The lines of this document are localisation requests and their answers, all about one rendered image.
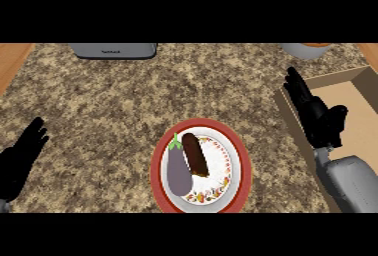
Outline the grey toaster appliance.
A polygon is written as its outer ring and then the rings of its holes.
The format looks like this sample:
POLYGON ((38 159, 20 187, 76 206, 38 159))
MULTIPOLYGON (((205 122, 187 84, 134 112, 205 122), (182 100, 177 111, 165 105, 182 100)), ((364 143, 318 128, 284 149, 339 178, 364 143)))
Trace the grey toaster appliance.
POLYGON ((81 59, 143 60, 156 55, 156 43, 69 43, 81 59))

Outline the purple eggplant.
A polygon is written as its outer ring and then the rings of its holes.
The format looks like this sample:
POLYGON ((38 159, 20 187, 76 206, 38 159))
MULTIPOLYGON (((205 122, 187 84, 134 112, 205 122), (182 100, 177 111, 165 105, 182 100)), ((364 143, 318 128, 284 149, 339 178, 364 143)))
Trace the purple eggplant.
POLYGON ((184 196, 191 190, 191 174, 182 156, 182 145, 172 137, 168 144, 166 181, 171 193, 184 196))

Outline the grey pot with orange contents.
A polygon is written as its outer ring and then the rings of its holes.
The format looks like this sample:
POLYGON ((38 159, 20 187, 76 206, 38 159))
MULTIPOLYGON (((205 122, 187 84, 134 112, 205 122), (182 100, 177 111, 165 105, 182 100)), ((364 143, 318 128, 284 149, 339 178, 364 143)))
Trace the grey pot with orange contents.
POLYGON ((315 59, 330 48, 329 44, 281 43, 283 51, 299 59, 315 59))

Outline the red rimmed floral plate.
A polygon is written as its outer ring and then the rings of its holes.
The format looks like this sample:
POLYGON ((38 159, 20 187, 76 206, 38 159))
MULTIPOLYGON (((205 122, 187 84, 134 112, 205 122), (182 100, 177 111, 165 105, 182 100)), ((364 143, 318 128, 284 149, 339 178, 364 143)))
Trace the red rimmed floral plate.
POLYGON ((247 151, 225 124, 191 118, 168 129, 150 159, 150 187, 162 212, 239 212, 250 177, 247 151))

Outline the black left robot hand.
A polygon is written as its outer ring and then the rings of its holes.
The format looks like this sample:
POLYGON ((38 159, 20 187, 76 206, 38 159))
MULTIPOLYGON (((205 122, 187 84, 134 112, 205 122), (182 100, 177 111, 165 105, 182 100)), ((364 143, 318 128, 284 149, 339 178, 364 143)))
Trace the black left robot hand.
POLYGON ((32 164, 38 158, 48 136, 44 121, 36 117, 11 147, 0 153, 0 199, 10 202, 22 191, 32 164))

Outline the cardboard box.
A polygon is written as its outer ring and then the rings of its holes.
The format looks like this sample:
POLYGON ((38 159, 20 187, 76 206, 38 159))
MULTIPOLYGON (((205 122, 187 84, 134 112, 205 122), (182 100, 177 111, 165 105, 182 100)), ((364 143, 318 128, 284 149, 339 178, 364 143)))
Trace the cardboard box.
POLYGON ((289 69, 274 101, 329 210, 378 213, 378 73, 289 69))

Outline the wooden counter edge strip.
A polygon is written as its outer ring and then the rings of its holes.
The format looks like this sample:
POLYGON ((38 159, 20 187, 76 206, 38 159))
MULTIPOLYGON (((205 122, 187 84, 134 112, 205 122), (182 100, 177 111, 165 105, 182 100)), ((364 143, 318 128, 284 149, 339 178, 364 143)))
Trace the wooden counter edge strip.
POLYGON ((35 47, 33 43, 0 44, 0 96, 35 47))
POLYGON ((378 73, 378 43, 358 43, 357 46, 371 69, 378 73))

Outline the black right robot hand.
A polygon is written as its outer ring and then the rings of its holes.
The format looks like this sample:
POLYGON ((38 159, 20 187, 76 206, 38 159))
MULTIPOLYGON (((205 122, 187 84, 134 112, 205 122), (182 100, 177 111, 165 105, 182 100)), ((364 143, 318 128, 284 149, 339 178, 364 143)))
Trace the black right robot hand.
POLYGON ((304 79, 293 67, 289 67, 283 88, 289 94, 306 141, 314 149, 338 148, 343 131, 348 109, 343 105, 327 107, 318 96, 308 90, 304 79))

